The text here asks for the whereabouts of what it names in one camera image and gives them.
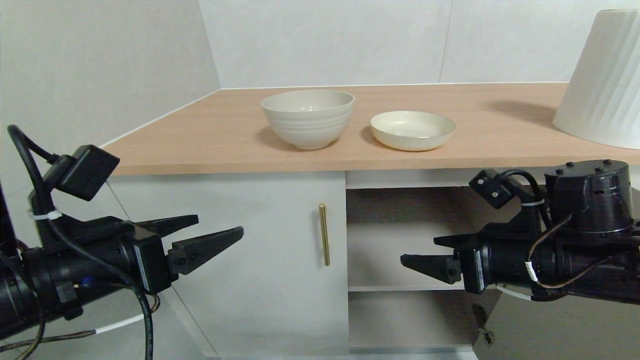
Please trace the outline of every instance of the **white lampshade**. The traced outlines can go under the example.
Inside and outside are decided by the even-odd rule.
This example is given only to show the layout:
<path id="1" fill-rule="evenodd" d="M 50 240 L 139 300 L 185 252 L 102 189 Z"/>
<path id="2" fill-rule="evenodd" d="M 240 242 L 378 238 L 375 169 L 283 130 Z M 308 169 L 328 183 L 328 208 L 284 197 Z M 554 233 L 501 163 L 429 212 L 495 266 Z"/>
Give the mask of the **white lampshade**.
<path id="1" fill-rule="evenodd" d="M 585 140 L 640 149 L 640 10 L 596 15 L 553 124 Z"/>

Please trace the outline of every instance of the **white cable tie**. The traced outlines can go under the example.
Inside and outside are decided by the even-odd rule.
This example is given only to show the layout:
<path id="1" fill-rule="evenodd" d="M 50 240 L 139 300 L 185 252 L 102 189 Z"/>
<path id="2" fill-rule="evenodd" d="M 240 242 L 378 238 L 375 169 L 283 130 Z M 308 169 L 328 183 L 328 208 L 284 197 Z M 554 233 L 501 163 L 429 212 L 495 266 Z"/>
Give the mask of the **white cable tie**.
<path id="1" fill-rule="evenodd" d="M 527 294 L 523 294 L 519 291 L 513 291 L 511 289 L 507 289 L 504 285 L 498 285 L 496 284 L 495 286 L 498 290 L 502 291 L 505 294 L 511 295 L 513 297 L 517 297 L 518 299 L 522 299 L 522 300 L 528 300 L 528 301 L 532 301 L 531 297 L 528 296 Z"/>
<path id="2" fill-rule="evenodd" d="M 99 327 L 95 330 L 95 334 L 98 335 L 102 332 L 107 332 L 107 331 L 111 331 L 114 329 L 117 329 L 119 327 L 123 327 L 126 325 L 129 325 L 130 323 L 134 323 L 134 322 L 138 322 L 142 319 L 144 319 L 145 316 L 140 314 L 140 315 L 136 315 L 132 318 L 128 318 L 126 320 L 122 320 L 121 322 L 117 322 L 117 323 L 112 323 L 111 325 L 107 325 L 107 326 L 103 326 L 103 327 Z"/>
<path id="3" fill-rule="evenodd" d="M 34 215 L 33 211 L 31 211 L 31 209 L 29 209 L 29 216 L 33 219 L 33 220 L 56 220 L 57 218 L 61 218 L 62 217 L 62 213 L 58 211 L 58 209 L 55 209 L 54 211 L 44 214 L 44 215 Z"/>
<path id="4" fill-rule="evenodd" d="M 527 272 L 529 273 L 529 277 L 534 282 L 538 282 L 538 276 L 536 275 L 536 271 L 533 270 L 533 263 L 531 261 L 525 261 L 524 265 L 527 267 Z"/>
<path id="5" fill-rule="evenodd" d="M 536 201 L 536 202 L 523 202 L 520 205 L 522 205 L 522 206 L 538 206 L 538 205 L 542 205 L 544 203 L 545 203 L 545 200 L 542 199 L 542 200 Z"/>

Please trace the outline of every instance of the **white bowl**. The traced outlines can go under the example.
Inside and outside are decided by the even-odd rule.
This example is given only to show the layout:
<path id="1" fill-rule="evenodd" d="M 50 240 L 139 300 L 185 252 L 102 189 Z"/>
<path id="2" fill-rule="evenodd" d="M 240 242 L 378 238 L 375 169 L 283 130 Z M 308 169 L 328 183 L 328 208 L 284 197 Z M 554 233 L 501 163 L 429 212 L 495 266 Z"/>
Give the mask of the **white bowl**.
<path id="1" fill-rule="evenodd" d="M 451 119 L 421 111 L 391 111 L 371 118 L 371 131 L 377 141 L 405 151 L 436 149 L 455 129 Z"/>
<path id="2" fill-rule="evenodd" d="M 300 149 L 321 149 L 336 141 L 349 124 L 355 98 L 335 90 L 298 90 L 261 103 L 273 131 Z"/>

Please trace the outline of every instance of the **white cabinet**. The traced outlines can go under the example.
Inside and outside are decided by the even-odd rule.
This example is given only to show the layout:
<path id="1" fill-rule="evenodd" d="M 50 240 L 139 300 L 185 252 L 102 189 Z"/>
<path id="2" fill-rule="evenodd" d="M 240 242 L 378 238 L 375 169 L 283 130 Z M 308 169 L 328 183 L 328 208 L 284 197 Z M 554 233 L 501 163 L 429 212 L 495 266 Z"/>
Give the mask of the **white cabinet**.
<path id="1" fill-rule="evenodd" d="M 622 359 L 637 353 L 640 341 L 630 330 L 640 321 L 635 307 L 574 298 L 498 301 L 497 290 L 474 295 L 462 282 L 448 285 L 402 266 L 403 254 L 452 253 L 435 245 L 434 237 L 473 233 L 518 213 L 517 200 L 496 210 L 464 186 L 475 173 L 140 176 L 116 177 L 110 185 L 134 221 L 199 215 L 199 225 L 163 240 L 166 249 L 172 241 L 244 227 L 242 240 L 173 284 L 175 301 L 184 303 L 217 356 L 470 350 L 475 342 L 482 360 L 534 359 L 553 357 L 565 338 L 567 344 L 608 348 Z M 330 266 L 324 263 L 320 203 L 327 209 Z M 485 328 L 492 344 L 483 336 L 476 341 L 473 304 L 491 314 Z M 579 320 L 598 308 L 607 309 L 598 323 Z M 605 338 L 625 339 L 626 345 L 610 342 L 624 345 L 616 352 L 590 340 L 607 319 L 623 313 L 633 320 L 613 320 L 624 327 L 611 327 Z M 547 329 L 555 335 L 546 335 Z M 587 354 L 572 351 L 566 352 L 575 354 L 571 358 Z"/>
<path id="2" fill-rule="evenodd" d="M 173 287 L 219 356 L 347 354 L 343 172 L 114 177 L 133 221 L 197 214 L 172 241 L 241 225 L 244 238 Z M 326 204 L 330 266 L 318 206 Z"/>

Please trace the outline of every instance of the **cabinet door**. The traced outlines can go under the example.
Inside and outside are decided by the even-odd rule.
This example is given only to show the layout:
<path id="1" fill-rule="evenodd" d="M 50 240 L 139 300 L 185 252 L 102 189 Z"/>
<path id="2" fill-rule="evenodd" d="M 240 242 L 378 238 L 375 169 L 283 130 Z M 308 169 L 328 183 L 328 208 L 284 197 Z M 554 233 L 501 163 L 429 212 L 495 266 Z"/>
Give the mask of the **cabinet door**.
<path id="1" fill-rule="evenodd" d="M 165 249 L 244 227 L 242 240 L 173 284 L 219 356 L 348 353 L 343 172 L 115 177 L 110 185 L 133 221 L 200 217 L 165 238 Z"/>
<path id="2" fill-rule="evenodd" d="M 634 218 L 640 218 L 640 166 L 631 167 Z M 474 344 L 479 360 L 635 360 L 640 306 L 565 297 L 533 302 L 503 294 Z"/>

